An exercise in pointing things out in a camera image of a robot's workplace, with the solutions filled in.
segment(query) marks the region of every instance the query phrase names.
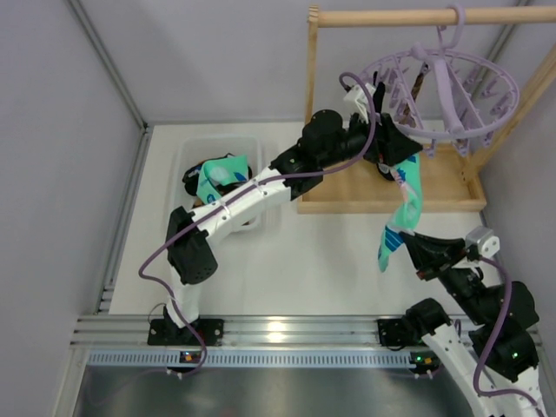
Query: gray floor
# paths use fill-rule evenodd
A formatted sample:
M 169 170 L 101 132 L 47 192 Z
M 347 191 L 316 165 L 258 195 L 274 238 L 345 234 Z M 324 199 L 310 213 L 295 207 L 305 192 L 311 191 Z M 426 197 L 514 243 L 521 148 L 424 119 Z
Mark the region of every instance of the gray floor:
M 179 381 L 139 368 L 89 368 L 74 417 L 472 416 L 449 375 L 378 369 L 207 369 Z

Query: white basket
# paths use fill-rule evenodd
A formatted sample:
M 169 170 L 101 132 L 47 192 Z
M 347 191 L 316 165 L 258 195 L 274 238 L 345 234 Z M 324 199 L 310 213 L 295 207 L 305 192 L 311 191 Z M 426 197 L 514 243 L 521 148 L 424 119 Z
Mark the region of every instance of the white basket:
M 253 170 L 253 176 L 262 170 L 262 149 L 260 142 L 252 136 L 212 135 L 191 138 L 182 143 L 178 149 L 174 174 L 170 179 L 169 209 L 172 212 L 180 206 L 187 211 L 193 208 L 196 197 L 189 195 L 183 187 L 183 174 L 197 163 L 225 156 L 227 153 L 247 155 L 248 165 Z M 247 224 L 240 231 L 251 230 L 261 223 L 261 216 Z

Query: white wall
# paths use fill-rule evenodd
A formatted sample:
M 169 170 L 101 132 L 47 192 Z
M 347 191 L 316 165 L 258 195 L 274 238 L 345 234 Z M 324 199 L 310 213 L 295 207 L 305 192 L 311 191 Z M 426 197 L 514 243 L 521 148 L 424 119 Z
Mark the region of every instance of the white wall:
M 136 103 L 149 121 L 303 118 L 308 6 L 323 10 L 439 8 L 447 0 L 83 0 Z M 460 0 L 466 7 L 514 0 Z M 486 54 L 498 28 L 473 26 L 461 49 Z M 434 28 L 319 32 L 315 108 L 342 109 L 338 75 L 416 41 Z M 435 93 L 420 103 L 432 108 Z
M 553 4 L 541 0 L 536 4 Z M 500 60 L 521 86 L 556 42 L 556 24 L 517 29 Z M 501 239 L 502 261 L 533 292 L 539 329 L 556 368 L 556 83 L 481 173 L 487 223 Z
M 0 415 L 50 414 L 139 131 L 62 0 L 0 4 Z

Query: wooden rack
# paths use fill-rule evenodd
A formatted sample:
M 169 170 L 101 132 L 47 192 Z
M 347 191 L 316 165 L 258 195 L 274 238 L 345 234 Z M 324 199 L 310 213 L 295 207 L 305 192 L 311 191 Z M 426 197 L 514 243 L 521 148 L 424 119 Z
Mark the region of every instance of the wooden rack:
M 308 14 L 307 89 L 305 123 L 313 115 L 314 73 L 319 28 L 374 26 L 455 25 L 452 9 L 320 11 L 311 6 Z M 466 24 L 556 23 L 556 6 L 495 7 L 466 9 Z M 556 44 L 536 69 L 520 94 L 512 119 L 493 138 L 489 148 L 461 158 L 450 145 L 439 146 L 436 157 L 421 158 L 424 211 L 481 211 L 487 200 L 479 171 L 529 113 L 556 78 Z M 327 175 L 322 184 L 298 201 L 298 212 L 307 213 L 391 213 L 401 204 L 397 184 L 384 180 L 368 162 Z

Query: table top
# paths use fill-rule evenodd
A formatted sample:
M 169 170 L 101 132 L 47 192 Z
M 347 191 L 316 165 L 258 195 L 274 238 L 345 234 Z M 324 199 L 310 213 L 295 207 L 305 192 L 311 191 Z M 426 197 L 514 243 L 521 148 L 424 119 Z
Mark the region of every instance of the table top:
M 156 126 L 116 277 L 111 314 L 148 314 L 167 300 L 164 289 L 143 281 L 137 270 L 164 243 L 168 192 L 175 153 L 188 139 L 245 134 L 261 140 L 264 164 L 300 136 L 301 122 Z M 460 314 L 437 281 L 415 275 L 405 247 L 390 257 L 382 274 L 377 252 L 390 215 L 298 215 L 295 202 L 268 210 L 259 228 L 228 236 L 215 249 L 219 268 L 203 285 L 201 314 L 351 315 L 404 314 L 427 297 L 447 313 Z M 424 214 L 416 231 L 464 237 L 481 224 L 479 213 Z M 169 281 L 166 255 L 147 269 Z M 485 268 L 485 284 L 499 281 Z

